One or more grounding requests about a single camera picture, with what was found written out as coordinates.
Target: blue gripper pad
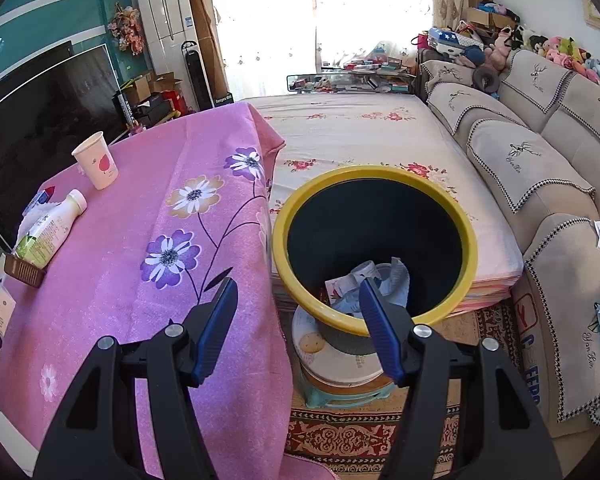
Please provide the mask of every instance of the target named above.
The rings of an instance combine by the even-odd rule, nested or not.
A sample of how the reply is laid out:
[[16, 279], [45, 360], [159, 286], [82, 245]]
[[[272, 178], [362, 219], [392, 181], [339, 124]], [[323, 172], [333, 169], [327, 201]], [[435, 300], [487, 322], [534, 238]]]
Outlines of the blue gripper pad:
[[401, 384], [405, 380], [406, 373], [402, 367], [400, 339], [384, 312], [384, 301], [381, 298], [377, 288], [372, 286], [368, 279], [360, 284], [360, 309], [384, 373], [396, 384]]
[[238, 307], [238, 285], [231, 278], [225, 278], [222, 286], [213, 298], [215, 308], [206, 322], [205, 328], [197, 343], [197, 359], [193, 375], [198, 383], [213, 373], [218, 361], [224, 339], [229, 331], [235, 310]]

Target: sofa backrest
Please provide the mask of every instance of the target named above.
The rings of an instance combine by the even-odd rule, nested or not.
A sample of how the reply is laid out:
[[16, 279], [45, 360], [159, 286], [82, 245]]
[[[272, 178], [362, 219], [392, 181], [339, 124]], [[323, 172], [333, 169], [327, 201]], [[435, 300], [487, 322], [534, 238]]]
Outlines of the sofa backrest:
[[511, 108], [536, 133], [553, 112], [564, 84], [575, 75], [560, 65], [529, 50], [516, 50], [500, 74], [500, 101]]
[[570, 78], [541, 134], [595, 186], [594, 201], [600, 212], [600, 85], [579, 74]]

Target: paper cup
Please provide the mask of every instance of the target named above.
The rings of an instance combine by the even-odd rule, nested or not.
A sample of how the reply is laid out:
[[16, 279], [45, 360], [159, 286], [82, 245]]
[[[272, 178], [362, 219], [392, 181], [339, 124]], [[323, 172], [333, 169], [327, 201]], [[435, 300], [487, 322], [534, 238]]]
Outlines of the paper cup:
[[120, 173], [113, 161], [104, 133], [98, 132], [71, 152], [96, 189], [105, 189]]

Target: picture frame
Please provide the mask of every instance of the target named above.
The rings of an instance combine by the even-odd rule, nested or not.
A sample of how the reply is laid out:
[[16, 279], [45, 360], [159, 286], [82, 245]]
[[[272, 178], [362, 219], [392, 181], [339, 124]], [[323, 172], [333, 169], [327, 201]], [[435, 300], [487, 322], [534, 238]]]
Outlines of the picture frame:
[[584, 21], [591, 27], [600, 30], [600, 13], [591, 0], [582, 0], [584, 6]]

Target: mattress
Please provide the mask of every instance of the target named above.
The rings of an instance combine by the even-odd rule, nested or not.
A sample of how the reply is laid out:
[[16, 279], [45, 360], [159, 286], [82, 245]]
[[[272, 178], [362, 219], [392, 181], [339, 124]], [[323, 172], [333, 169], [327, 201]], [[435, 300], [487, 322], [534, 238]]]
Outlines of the mattress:
[[319, 174], [356, 164], [401, 168], [441, 186], [473, 225], [478, 270], [455, 313], [510, 296], [523, 268], [513, 232], [465, 153], [417, 97], [296, 94], [248, 101], [286, 141], [273, 174], [273, 223], [291, 193]]

